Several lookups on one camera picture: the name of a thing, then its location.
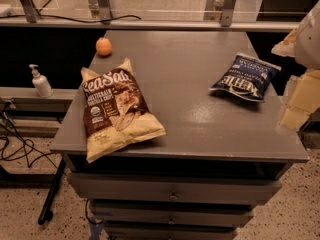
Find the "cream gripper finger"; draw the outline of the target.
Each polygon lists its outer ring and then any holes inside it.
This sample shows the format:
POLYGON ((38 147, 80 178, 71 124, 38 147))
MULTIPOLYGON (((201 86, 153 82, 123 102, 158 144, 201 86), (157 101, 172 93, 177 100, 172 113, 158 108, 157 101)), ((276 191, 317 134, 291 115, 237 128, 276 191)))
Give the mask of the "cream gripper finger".
POLYGON ((280 124, 291 130, 299 130, 309 119, 310 114, 301 109, 288 107, 282 113, 280 124))
POLYGON ((293 29, 281 42, 276 44, 271 53, 282 57, 295 57, 295 41, 297 35, 297 28, 293 29))

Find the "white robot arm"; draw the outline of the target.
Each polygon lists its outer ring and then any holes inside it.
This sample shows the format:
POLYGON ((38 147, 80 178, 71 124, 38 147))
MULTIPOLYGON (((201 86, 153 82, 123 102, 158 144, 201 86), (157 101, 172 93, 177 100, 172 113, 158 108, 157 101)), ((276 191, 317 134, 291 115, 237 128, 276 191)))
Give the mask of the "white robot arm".
POLYGON ((297 80, 280 120, 282 126, 298 130, 320 108, 320 1, 271 52, 293 57, 307 68, 297 80))

